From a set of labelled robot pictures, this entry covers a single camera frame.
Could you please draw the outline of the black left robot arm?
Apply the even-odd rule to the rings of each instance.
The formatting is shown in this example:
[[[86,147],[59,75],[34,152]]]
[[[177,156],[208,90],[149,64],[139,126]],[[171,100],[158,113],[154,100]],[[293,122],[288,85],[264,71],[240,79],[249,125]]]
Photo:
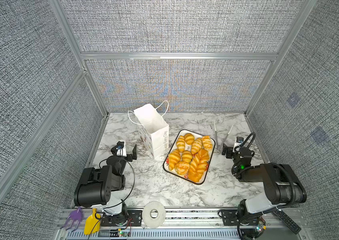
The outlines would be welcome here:
[[[139,221],[139,214],[128,211],[126,198],[119,199],[113,192],[126,186],[126,165],[137,159],[137,146],[127,154],[124,142],[111,149],[112,155],[99,162],[98,168],[85,168],[74,193],[77,207],[92,208],[95,222],[106,227],[128,226]]]

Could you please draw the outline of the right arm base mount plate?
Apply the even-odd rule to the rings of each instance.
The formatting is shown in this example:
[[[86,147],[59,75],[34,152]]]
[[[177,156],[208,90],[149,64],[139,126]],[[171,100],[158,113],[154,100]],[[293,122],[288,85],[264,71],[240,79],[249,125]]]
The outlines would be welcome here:
[[[221,209],[217,212],[218,216],[222,219],[224,226],[237,226],[238,224],[238,216],[237,216],[237,210],[236,209],[228,209],[224,210]],[[264,219],[261,217],[256,218],[248,218],[246,220],[243,220],[240,225],[241,226],[258,226],[259,222],[263,221]]]

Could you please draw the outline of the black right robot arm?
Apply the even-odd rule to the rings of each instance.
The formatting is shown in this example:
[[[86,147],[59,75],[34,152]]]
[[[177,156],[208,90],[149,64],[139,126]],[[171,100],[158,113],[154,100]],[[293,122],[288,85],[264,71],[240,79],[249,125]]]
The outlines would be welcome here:
[[[264,214],[268,210],[278,210],[305,203],[307,193],[290,165],[266,163],[251,165],[254,151],[246,147],[223,146],[222,154],[232,159],[232,175],[241,183],[263,183],[264,191],[250,199],[242,200],[236,212],[238,220],[248,224],[253,214]]]

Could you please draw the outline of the croissant top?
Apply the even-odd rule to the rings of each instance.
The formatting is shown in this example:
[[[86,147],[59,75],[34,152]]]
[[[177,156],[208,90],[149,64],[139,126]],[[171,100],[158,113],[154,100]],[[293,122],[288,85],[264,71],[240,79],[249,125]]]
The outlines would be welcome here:
[[[194,135],[191,133],[186,133],[184,135],[184,140],[187,145],[192,145],[192,143],[194,142]]]
[[[202,139],[203,148],[206,151],[211,151],[213,149],[213,144],[211,142],[210,136],[203,136],[201,139]]]

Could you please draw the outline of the white paper gift bag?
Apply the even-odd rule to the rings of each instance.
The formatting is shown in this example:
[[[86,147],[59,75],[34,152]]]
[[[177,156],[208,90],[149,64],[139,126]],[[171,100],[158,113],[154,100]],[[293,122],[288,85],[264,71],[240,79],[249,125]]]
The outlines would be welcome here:
[[[154,107],[146,104],[133,111],[128,111],[130,121],[138,126],[138,132],[145,147],[154,159],[162,156],[169,148],[169,124],[164,115],[158,113],[161,105]]]

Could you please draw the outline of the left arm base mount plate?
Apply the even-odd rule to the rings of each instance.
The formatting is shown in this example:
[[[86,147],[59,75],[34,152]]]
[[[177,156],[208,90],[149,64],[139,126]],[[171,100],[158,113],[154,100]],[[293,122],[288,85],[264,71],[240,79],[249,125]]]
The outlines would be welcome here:
[[[140,227],[142,225],[142,211],[141,210],[127,210],[127,212],[120,213],[114,216],[105,216],[102,218],[101,227],[119,227],[126,228],[127,226]]]

